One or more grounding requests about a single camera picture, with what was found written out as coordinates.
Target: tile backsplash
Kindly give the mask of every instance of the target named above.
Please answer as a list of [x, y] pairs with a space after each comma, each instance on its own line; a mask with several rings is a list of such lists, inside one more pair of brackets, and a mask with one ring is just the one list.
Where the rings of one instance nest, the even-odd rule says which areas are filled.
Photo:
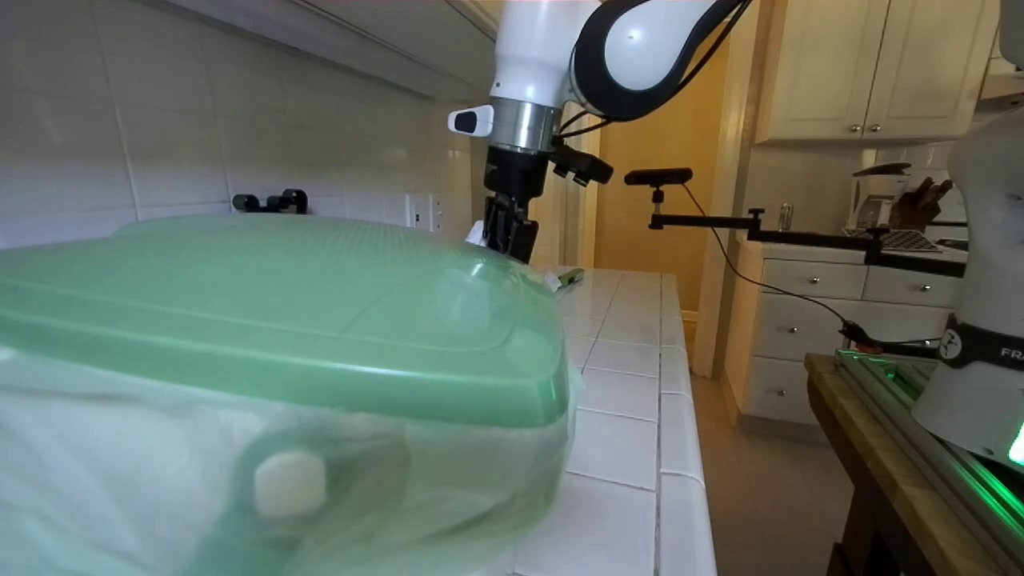
[[156, 0], [0, 0], [0, 247], [232, 210], [304, 187], [320, 213], [472, 220], [449, 104]]

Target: wall outlet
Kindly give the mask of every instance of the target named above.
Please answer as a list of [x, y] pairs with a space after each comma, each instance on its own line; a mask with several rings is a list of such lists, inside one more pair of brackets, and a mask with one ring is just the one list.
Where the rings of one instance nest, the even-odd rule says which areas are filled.
[[431, 230], [429, 195], [407, 195], [407, 227]]
[[761, 382], [756, 386], [752, 412], [780, 423], [817, 423], [808, 404], [803, 382]]

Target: black bracket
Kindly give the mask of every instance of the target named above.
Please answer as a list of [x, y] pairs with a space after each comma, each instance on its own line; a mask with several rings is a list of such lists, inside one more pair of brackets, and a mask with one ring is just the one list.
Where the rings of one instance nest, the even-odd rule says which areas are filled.
[[685, 185], [696, 179], [696, 168], [687, 165], [669, 165], [669, 168], [634, 168], [623, 175], [627, 185]]
[[1024, 371], [1024, 340], [1010, 334], [959, 322], [958, 315], [951, 315], [937, 359], [947, 360], [951, 367], [963, 367], [971, 360], [988, 360], [1007, 371]]
[[311, 198], [300, 187], [284, 187], [281, 195], [270, 195], [266, 201], [259, 201], [256, 195], [235, 195], [232, 204], [238, 210], [311, 213]]
[[552, 163], [558, 175], [573, 175], [575, 185], [608, 181], [614, 172], [603, 155], [573, 151], [561, 137], [552, 142]]

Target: grout line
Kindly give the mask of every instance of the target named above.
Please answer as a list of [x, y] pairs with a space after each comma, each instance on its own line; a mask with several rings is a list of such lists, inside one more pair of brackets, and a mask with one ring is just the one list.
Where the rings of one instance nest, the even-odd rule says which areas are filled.
[[685, 474], [685, 471], [659, 471], [659, 475], [678, 475], [678, 481], [696, 481], [696, 482], [708, 485], [708, 481], [705, 481], [705, 475], [697, 475], [697, 474]]
[[643, 382], [643, 383], [651, 383], [651, 392], [662, 392], [659, 386], [662, 386], [662, 378], [659, 373], [634, 373], [634, 371], [614, 371], [614, 367], [608, 367], [608, 366], [590, 366], [582, 373], [604, 373], [604, 378], [631, 378], [631, 382]]
[[622, 371], [622, 367], [611, 367], [611, 366], [585, 366], [585, 367], [603, 367], [603, 371], [614, 371], [614, 373], [623, 373], [623, 378], [657, 382], [657, 378], [652, 378], [652, 373], [647, 373], [647, 371]]
[[[665, 281], [662, 281], [662, 275], [659, 275], [659, 406], [657, 406], [657, 412], [659, 412], [659, 423], [657, 423], [657, 466], [662, 471], [662, 459], [665, 459], [665, 434], [662, 434], [662, 427], [665, 427], [665, 325], [662, 325], [662, 314], [665, 314]], [[657, 571], [662, 568], [662, 518], [665, 518], [665, 512], [662, 512], [662, 502], [665, 502], [665, 475], [662, 474], [657, 474], [657, 485], [659, 485], [659, 505], [652, 510], [652, 566], [657, 566]]]
[[604, 329], [604, 322], [608, 322], [608, 311], [611, 311], [614, 292], [618, 292], [618, 283], [611, 287], [608, 299], [603, 305], [603, 319], [599, 319], [599, 325], [595, 325], [595, 334], [591, 334], [591, 340], [590, 340], [590, 344], [585, 344], [585, 351], [582, 351], [579, 373], [590, 371], [590, 359], [591, 359], [595, 347], [599, 347], [599, 340], [603, 340], [603, 329]]
[[127, 191], [131, 191], [131, 210], [134, 210], [134, 220], [140, 220], [138, 175], [134, 175], [131, 152], [127, 152], [126, 118], [121, 118], [121, 104], [116, 98], [116, 83], [111, 83], [111, 73], [109, 73], [109, 53], [106, 53], [103, 24], [99, 24], [99, 17], [96, 17], [96, 2], [89, 2], [89, 23], [93, 23], [99, 65], [103, 65], [103, 83], [106, 83], [106, 96], [109, 96], [109, 111], [116, 114], [116, 127], [120, 127], [120, 151], [121, 151], [121, 168], [126, 168]]
[[216, 161], [219, 161], [219, 175], [224, 187], [224, 204], [235, 210], [232, 198], [238, 195], [232, 185], [232, 165], [227, 165], [227, 151], [224, 151], [224, 107], [219, 98], [219, 70], [216, 70], [216, 49], [212, 49], [212, 30], [202, 30], [202, 78], [204, 78], [204, 96], [212, 98], [212, 120], [216, 120]]
[[643, 419], [643, 417], [631, 417], [631, 412], [608, 412], [608, 410], [591, 410], [591, 406], [579, 406], [575, 412], [608, 417], [608, 419], [623, 419], [623, 423], [651, 423], [651, 424], [659, 424], [659, 417]]
[[641, 482], [623, 482], [623, 481], [608, 481], [608, 475], [591, 475], [591, 474], [579, 474], [568, 466], [568, 475], [579, 475], [579, 481], [591, 481], [591, 482], [608, 482], [608, 485], [623, 485], [623, 490], [637, 490], [637, 491], [651, 491], [659, 502], [659, 490], [652, 485], [641, 485]]

